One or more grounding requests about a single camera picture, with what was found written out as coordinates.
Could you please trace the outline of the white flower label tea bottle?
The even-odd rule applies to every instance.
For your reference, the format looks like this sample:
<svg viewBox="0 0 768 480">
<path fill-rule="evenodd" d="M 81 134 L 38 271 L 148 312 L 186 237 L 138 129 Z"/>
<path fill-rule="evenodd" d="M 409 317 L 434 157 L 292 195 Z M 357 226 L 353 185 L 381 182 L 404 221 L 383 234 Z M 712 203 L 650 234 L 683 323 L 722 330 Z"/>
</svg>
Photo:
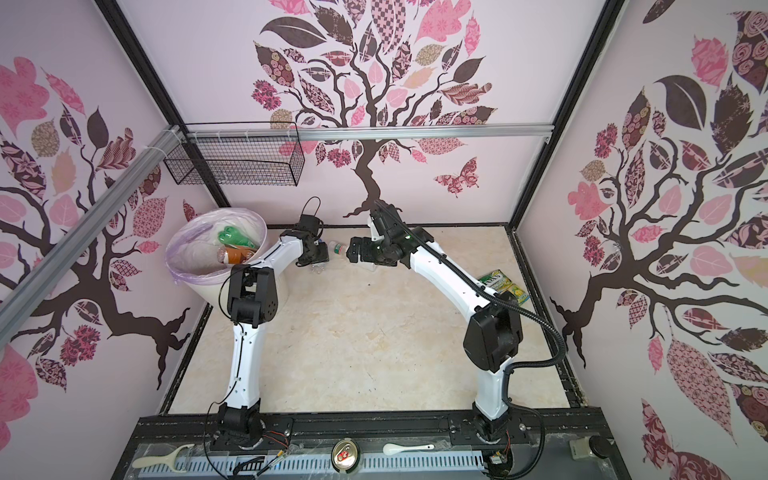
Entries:
<svg viewBox="0 0 768 480">
<path fill-rule="evenodd" d="M 330 253 L 338 256 L 346 255 L 348 250 L 348 246 L 346 244 L 334 240 L 328 240 L 326 244 Z"/>
</svg>

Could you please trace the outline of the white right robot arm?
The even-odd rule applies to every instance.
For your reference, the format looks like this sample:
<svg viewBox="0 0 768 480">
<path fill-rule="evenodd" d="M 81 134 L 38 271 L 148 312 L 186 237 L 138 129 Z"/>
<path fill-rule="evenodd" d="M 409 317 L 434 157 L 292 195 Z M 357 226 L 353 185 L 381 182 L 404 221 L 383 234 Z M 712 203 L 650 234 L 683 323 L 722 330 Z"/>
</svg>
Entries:
<svg viewBox="0 0 768 480">
<path fill-rule="evenodd" d="M 489 422 L 504 417 L 508 383 L 504 369 L 517 355 L 523 339 L 521 315 L 507 304 L 513 299 L 488 289 L 456 264 L 421 227 L 410 228 L 397 207 L 378 201 L 370 211 L 369 237 L 350 240 L 352 263 L 395 267 L 404 265 L 442 293 L 467 322 L 463 350 L 478 371 L 474 408 Z"/>
</svg>

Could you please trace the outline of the green Sprite bottle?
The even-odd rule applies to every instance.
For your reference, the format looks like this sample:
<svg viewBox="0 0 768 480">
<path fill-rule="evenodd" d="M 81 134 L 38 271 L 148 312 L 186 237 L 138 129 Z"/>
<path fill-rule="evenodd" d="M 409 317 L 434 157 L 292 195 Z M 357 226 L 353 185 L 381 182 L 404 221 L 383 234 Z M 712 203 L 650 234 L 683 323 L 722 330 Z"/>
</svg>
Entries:
<svg viewBox="0 0 768 480">
<path fill-rule="evenodd" d="M 260 245 L 234 226 L 226 226 L 217 234 L 218 240 L 227 246 L 258 250 Z"/>
</svg>

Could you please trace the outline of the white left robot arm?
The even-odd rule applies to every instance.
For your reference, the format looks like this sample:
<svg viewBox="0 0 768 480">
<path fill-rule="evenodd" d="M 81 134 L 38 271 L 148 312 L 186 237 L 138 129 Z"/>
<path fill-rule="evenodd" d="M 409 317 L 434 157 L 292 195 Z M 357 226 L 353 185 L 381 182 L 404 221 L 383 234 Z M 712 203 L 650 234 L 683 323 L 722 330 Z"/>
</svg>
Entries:
<svg viewBox="0 0 768 480">
<path fill-rule="evenodd" d="M 227 393 L 216 415 L 221 430 L 251 438 L 261 435 L 260 362 L 266 327 L 279 307 L 277 279 L 290 265 L 301 268 L 328 261 L 322 233 L 321 227 L 288 229 L 262 256 L 232 269 L 226 315 L 233 325 L 234 352 Z"/>
</svg>

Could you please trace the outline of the brown Nescafe bottle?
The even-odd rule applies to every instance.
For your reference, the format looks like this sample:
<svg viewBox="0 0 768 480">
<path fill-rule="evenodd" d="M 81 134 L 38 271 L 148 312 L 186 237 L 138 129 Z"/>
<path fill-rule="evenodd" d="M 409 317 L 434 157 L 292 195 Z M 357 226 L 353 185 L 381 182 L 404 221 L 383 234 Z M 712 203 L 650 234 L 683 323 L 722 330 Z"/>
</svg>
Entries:
<svg viewBox="0 0 768 480">
<path fill-rule="evenodd" d="M 238 265 L 247 262 L 254 254 L 255 250 L 241 246 L 222 246 L 217 252 L 217 260 L 225 265 Z"/>
</svg>

